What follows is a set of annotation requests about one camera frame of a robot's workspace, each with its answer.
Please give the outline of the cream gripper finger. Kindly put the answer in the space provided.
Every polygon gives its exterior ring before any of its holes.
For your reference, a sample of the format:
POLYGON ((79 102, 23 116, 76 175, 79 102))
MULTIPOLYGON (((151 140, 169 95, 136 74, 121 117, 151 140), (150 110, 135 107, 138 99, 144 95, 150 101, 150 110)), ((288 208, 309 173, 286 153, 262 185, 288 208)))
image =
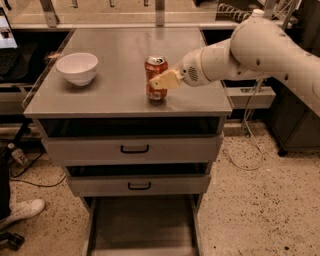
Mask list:
POLYGON ((180 86, 183 75, 178 70, 169 69, 161 74, 151 74, 148 76, 148 79, 148 83, 155 90, 174 89, 180 86))

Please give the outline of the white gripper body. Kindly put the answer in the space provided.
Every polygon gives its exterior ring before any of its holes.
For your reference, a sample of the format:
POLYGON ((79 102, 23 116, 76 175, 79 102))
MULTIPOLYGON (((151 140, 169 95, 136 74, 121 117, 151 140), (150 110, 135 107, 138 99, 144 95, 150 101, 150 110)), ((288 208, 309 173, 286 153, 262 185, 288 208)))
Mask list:
POLYGON ((202 50, 192 51, 185 55, 178 64, 183 81, 192 87, 209 83, 203 71, 201 54, 202 50))

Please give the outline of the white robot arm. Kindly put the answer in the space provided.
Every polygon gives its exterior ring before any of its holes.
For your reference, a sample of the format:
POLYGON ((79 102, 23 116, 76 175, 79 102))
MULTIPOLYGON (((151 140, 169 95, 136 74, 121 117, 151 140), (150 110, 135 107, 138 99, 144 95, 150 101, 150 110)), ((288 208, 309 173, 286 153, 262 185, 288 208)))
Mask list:
POLYGON ((155 89, 192 87, 217 80, 241 81, 272 77, 320 115, 320 58, 300 48, 275 23, 251 17, 231 37, 186 54, 155 76, 155 89))

